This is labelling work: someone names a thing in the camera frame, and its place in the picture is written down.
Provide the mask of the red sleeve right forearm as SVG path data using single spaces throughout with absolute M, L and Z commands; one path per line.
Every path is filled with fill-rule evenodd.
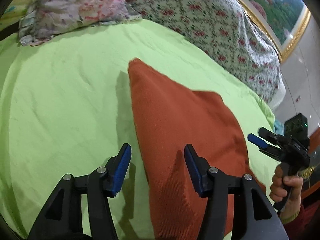
M 319 240 L 319 201 L 281 221 L 289 240 Z

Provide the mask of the person's right hand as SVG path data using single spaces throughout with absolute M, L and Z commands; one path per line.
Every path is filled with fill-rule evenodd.
M 287 197 L 284 209 L 280 212 L 280 220 L 283 224 L 292 222 L 301 210 L 301 192 L 303 178 L 299 176 L 285 176 L 283 169 L 278 165 L 272 177 L 270 198 L 279 203 Z

